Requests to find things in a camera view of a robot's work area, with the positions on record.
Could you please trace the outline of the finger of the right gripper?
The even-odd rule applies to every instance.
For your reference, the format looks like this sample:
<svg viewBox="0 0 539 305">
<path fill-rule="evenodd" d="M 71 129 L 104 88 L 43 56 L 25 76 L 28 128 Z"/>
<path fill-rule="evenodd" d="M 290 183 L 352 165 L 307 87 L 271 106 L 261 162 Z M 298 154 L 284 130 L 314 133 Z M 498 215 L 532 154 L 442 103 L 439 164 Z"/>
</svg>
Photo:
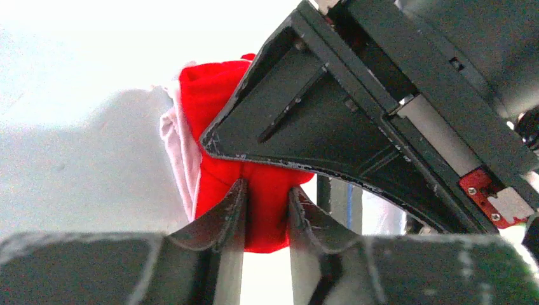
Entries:
<svg viewBox="0 0 539 305">
<path fill-rule="evenodd" d="M 340 179 L 440 233 L 495 233 L 457 186 L 431 172 L 385 126 L 372 97 L 303 17 L 268 38 L 200 142 L 215 158 Z"/>
</svg>

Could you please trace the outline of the red white underwear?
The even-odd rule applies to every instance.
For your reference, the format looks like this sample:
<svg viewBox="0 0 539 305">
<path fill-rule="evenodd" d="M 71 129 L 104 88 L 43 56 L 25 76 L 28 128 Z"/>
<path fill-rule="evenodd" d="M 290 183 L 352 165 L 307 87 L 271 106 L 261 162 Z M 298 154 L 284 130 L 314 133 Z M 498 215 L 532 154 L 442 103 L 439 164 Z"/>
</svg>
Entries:
<svg viewBox="0 0 539 305">
<path fill-rule="evenodd" d="M 215 207 L 238 179 L 248 185 L 245 251 L 269 254 L 289 246 L 288 193 L 314 174 L 209 156 L 199 138 L 225 106 L 253 53 L 241 59 L 186 64 L 165 87 L 173 105 L 160 118 L 165 145 L 188 221 Z"/>
</svg>

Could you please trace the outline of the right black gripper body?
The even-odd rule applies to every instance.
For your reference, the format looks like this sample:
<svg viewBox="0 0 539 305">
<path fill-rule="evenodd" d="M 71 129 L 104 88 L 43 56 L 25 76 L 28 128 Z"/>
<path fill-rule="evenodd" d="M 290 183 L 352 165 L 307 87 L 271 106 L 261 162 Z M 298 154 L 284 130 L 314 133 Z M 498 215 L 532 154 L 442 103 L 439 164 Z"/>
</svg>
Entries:
<svg viewBox="0 0 539 305">
<path fill-rule="evenodd" d="M 537 1 L 307 2 L 300 10 L 337 36 L 338 22 L 351 18 L 420 92 L 422 111 L 433 110 L 444 131 L 439 154 L 460 176 L 484 165 L 502 190 L 486 200 L 503 220 L 532 216 L 538 191 L 531 181 L 536 156 L 503 121 L 496 103 L 495 72 L 487 67 L 495 48 L 534 21 Z"/>
</svg>

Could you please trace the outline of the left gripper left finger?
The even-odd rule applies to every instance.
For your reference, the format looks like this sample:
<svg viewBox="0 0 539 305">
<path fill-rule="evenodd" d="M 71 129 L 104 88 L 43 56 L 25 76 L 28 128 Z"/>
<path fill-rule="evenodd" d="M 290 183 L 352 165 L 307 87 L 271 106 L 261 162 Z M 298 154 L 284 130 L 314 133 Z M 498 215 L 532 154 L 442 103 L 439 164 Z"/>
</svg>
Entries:
<svg viewBox="0 0 539 305">
<path fill-rule="evenodd" d="M 1 243 L 2 304 L 238 304 L 247 182 L 177 232 L 22 233 Z"/>
</svg>

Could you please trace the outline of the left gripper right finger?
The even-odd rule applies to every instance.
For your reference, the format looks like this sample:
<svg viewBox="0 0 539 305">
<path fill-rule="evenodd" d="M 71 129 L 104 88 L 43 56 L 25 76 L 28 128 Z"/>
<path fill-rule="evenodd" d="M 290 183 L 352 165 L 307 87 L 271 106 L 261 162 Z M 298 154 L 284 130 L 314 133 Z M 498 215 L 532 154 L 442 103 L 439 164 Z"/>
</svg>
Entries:
<svg viewBox="0 0 539 305">
<path fill-rule="evenodd" d="M 495 235 L 360 236 L 289 193 L 295 304 L 537 304 L 538 267 Z"/>
</svg>

